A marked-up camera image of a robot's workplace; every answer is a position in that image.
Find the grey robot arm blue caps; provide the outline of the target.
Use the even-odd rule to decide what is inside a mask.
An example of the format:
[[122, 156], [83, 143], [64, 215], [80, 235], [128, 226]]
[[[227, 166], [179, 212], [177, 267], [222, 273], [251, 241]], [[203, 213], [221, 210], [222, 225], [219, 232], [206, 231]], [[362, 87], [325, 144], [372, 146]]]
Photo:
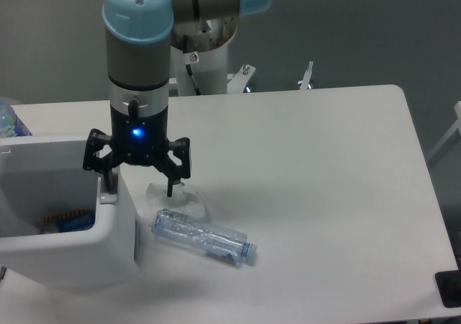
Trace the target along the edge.
[[209, 59], [233, 38], [241, 17], [272, 0], [104, 0], [112, 131], [89, 133], [83, 167], [115, 189], [122, 163], [152, 166], [169, 186], [191, 175], [190, 141], [167, 137], [169, 76], [182, 95], [227, 92], [225, 61]]

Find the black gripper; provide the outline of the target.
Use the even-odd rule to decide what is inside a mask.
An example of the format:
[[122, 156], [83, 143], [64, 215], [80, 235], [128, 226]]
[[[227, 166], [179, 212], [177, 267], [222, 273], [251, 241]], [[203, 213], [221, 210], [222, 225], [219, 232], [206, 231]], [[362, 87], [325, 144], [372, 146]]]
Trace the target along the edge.
[[132, 121], [110, 108], [112, 136], [93, 128], [86, 139], [82, 168], [102, 175], [106, 190], [114, 194], [117, 180], [114, 168], [121, 163], [153, 166], [167, 178], [166, 196], [174, 185], [191, 176], [191, 141], [167, 139], [168, 109]]

